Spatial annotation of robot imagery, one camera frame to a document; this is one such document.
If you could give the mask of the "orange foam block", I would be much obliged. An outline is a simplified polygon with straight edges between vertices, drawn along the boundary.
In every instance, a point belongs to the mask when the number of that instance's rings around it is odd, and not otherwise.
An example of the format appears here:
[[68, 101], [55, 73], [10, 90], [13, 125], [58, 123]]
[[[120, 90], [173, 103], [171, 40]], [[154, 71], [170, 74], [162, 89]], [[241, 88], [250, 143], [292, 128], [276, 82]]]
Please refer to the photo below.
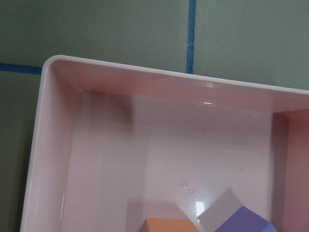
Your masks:
[[198, 232], [189, 220], [148, 218], [141, 232]]

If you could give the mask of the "purple foam block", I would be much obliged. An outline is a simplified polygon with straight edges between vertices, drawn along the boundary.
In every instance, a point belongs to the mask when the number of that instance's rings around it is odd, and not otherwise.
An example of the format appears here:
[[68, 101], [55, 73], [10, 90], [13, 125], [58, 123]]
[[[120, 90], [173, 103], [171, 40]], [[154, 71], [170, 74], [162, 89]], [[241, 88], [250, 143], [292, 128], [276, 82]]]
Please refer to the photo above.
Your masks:
[[215, 232], [277, 232], [271, 222], [242, 206]]

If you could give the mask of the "pink plastic bin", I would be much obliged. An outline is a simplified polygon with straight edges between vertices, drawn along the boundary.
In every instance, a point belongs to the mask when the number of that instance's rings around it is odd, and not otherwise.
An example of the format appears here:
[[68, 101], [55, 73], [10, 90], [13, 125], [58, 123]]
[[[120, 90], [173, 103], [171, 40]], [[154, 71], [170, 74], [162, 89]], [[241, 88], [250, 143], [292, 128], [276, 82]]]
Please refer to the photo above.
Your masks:
[[309, 229], [309, 93], [57, 55], [43, 65], [23, 232], [215, 230], [245, 206]]

